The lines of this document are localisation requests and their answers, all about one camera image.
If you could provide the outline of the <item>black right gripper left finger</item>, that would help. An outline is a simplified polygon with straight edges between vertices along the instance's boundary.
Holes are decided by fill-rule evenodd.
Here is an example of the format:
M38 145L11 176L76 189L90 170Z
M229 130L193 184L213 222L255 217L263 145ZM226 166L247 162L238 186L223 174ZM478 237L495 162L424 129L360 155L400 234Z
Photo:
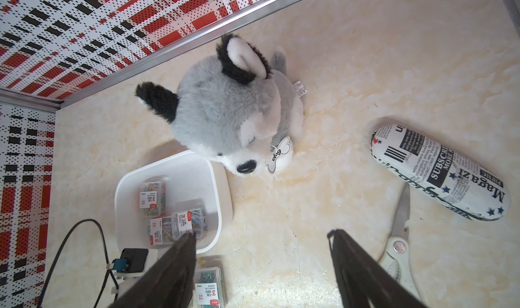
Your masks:
M192 301L196 238L184 234L111 307L180 307Z

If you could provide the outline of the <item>white plastic storage box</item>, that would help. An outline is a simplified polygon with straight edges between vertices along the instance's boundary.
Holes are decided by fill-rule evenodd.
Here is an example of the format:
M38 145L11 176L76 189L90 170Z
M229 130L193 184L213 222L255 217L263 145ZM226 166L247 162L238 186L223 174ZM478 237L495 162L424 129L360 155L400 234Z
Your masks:
M185 151L124 175L115 192L116 241L124 248L150 248L149 220L139 207L139 189L146 181L166 184L165 213L201 207L205 211L207 234L196 243L196 253L210 251L223 228L233 218L232 199L226 170L198 154Z

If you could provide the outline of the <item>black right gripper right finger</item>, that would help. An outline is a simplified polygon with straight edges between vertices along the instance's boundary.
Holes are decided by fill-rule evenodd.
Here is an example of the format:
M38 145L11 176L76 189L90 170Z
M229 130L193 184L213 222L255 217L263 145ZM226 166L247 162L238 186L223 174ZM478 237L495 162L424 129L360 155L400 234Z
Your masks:
M424 307L398 284L348 233L327 235L344 307Z

